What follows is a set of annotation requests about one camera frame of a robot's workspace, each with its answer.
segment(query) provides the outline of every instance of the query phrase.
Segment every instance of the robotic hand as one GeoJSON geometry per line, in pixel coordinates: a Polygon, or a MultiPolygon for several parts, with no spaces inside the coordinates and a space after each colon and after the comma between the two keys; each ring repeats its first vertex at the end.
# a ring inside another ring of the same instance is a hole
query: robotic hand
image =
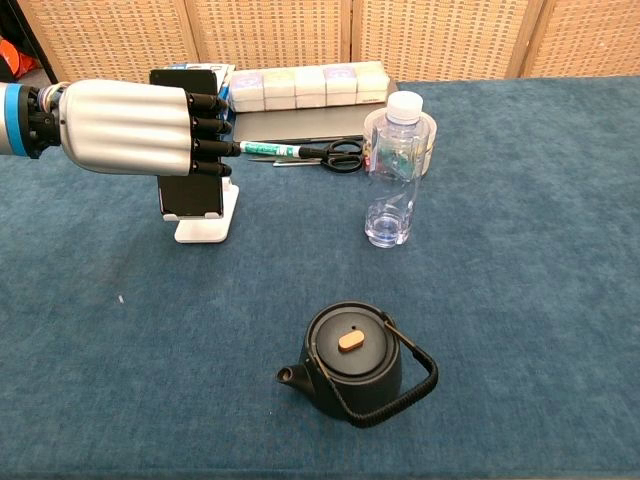
{"type": "Polygon", "coordinates": [[[218,157],[237,144],[215,140],[231,125],[226,103],[181,88],[82,80],[38,90],[0,83],[0,154],[38,158],[62,145],[80,167],[100,173],[229,176],[218,157]]]}

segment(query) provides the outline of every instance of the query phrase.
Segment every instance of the teapot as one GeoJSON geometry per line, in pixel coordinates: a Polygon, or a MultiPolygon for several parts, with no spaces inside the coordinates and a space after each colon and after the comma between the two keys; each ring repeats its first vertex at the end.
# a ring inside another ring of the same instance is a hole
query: teapot
{"type": "Polygon", "coordinates": [[[299,363],[281,368],[276,379],[304,393],[324,413],[367,428],[433,391],[438,367],[397,329],[387,313],[366,303],[347,301],[314,317],[299,363]],[[398,396],[402,383],[400,343],[409,348],[428,375],[398,396]]]}

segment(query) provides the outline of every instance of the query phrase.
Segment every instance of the woven panel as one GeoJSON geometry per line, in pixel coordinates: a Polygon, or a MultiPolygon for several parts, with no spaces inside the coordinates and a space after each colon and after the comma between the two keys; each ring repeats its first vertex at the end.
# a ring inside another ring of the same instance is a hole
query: woven panel
{"type": "Polygon", "coordinates": [[[640,1],[558,0],[527,73],[640,74],[640,1]]]}
{"type": "Polygon", "coordinates": [[[58,65],[59,80],[146,83],[151,68],[198,60],[181,0],[21,0],[20,5],[47,57],[58,65]]]}
{"type": "Polygon", "coordinates": [[[527,0],[356,1],[355,60],[382,60],[398,80],[504,78],[527,8],[527,0]]]}
{"type": "Polygon", "coordinates": [[[339,62],[340,0],[187,0],[202,61],[238,69],[339,62]]]}

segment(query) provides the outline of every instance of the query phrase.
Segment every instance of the black scissors handle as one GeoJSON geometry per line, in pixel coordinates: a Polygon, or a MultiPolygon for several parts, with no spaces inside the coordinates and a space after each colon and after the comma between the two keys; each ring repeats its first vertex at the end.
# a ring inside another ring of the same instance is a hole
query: black scissors handle
{"type": "Polygon", "coordinates": [[[362,168],[362,145],[356,140],[337,140],[327,146],[320,164],[335,173],[357,172],[362,168]],[[355,148],[338,148],[343,145],[355,148]]]}

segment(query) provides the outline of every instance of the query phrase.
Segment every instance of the wooden lid knob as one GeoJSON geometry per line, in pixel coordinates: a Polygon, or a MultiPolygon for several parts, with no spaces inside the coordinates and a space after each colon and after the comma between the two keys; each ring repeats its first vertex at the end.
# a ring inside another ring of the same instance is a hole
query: wooden lid knob
{"type": "Polygon", "coordinates": [[[338,349],[341,352],[350,352],[359,348],[364,343],[364,333],[361,330],[354,330],[338,339],[338,349]]]}

